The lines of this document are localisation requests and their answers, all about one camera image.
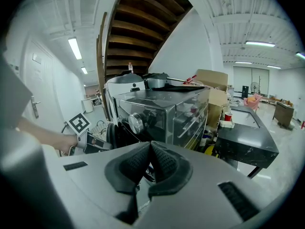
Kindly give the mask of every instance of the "fluorescent light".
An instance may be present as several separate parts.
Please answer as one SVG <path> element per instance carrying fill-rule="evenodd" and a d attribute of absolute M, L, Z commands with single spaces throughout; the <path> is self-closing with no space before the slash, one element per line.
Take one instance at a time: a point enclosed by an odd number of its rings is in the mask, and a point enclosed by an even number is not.
<path fill-rule="evenodd" d="M 276 67 L 276 66 L 271 66 L 271 65 L 267 65 L 267 67 L 275 68 L 275 69 L 280 69 L 281 68 L 281 67 Z"/>
<path fill-rule="evenodd" d="M 300 52 L 298 52 L 296 55 L 299 56 L 302 59 L 305 59 L 305 56 L 303 54 L 301 54 Z"/>
<path fill-rule="evenodd" d="M 246 41 L 247 45 L 258 45 L 258 46 L 266 46 L 266 47 L 274 47 L 274 43 L 270 42 L 254 42 L 254 41 Z"/>
<path fill-rule="evenodd" d="M 246 64 L 252 64 L 251 62 L 241 62 L 241 61 L 235 61 L 235 63 L 246 63 Z"/>
<path fill-rule="evenodd" d="M 69 42 L 70 47 L 71 47 L 71 49 L 72 49 L 72 51 L 75 55 L 75 58 L 76 59 L 81 59 L 81 52 L 80 52 L 80 49 L 78 48 L 76 37 L 69 38 L 68 42 Z"/>
<path fill-rule="evenodd" d="M 84 74 L 88 74 L 88 72 L 87 72 L 85 67 L 82 67 L 81 70 L 84 72 Z"/>

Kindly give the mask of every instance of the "metal rod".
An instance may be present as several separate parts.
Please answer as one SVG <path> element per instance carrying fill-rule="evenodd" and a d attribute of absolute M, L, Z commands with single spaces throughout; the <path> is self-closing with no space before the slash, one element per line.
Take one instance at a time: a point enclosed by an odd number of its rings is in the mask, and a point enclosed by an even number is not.
<path fill-rule="evenodd" d="M 171 77 L 167 77 L 168 80 L 172 80 L 172 81 L 177 81 L 177 82 L 186 82 L 186 80 L 181 80 L 181 79 L 176 79 L 176 78 L 171 78 Z"/>

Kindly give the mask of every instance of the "sink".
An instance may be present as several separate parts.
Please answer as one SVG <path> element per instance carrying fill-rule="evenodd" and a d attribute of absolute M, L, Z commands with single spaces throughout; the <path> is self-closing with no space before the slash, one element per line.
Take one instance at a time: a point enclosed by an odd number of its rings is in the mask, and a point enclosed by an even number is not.
<path fill-rule="evenodd" d="M 234 123 L 259 128 L 258 124 L 250 113 L 238 110 L 231 110 L 231 113 L 232 121 Z"/>

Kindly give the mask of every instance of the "door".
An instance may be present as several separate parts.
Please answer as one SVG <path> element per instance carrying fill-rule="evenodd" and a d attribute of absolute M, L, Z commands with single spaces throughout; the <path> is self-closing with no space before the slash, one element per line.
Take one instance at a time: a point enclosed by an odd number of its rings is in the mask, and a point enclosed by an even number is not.
<path fill-rule="evenodd" d="M 25 117 L 46 129 L 60 132 L 64 126 L 57 96 L 54 90 L 53 57 L 43 46 L 34 40 L 29 40 L 25 58 L 23 79 L 25 85 L 32 92 L 39 117 L 35 113 L 31 102 L 25 111 Z"/>

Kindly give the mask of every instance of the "cardboard box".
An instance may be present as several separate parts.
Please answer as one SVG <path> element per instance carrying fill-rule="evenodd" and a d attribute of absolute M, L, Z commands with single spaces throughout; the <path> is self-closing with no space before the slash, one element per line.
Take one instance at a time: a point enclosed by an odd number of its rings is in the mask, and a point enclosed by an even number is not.
<path fill-rule="evenodd" d="M 194 80 L 200 81 L 205 85 L 217 88 L 221 91 L 227 91 L 228 74 L 218 71 L 197 70 L 196 75 L 197 76 Z"/>
<path fill-rule="evenodd" d="M 209 89 L 209 106 L 207 125 L 217 128 L 223 107 L 227 104 L 228 75 L 222 72 L 197 70 L 196 81 L 217 89 Z"/>

